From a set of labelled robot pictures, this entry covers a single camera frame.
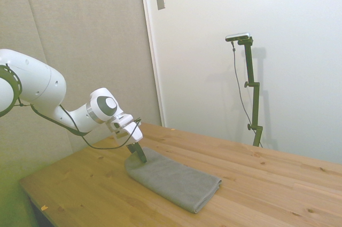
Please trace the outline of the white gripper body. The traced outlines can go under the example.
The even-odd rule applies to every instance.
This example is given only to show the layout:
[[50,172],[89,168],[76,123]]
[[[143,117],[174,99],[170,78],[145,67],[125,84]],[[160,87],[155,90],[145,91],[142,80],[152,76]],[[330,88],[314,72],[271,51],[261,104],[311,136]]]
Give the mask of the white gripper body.
[[106,125],[119,146],[133,144],[143,138],[138,121],[134,121],[130,114],[114,116],[106,122]]

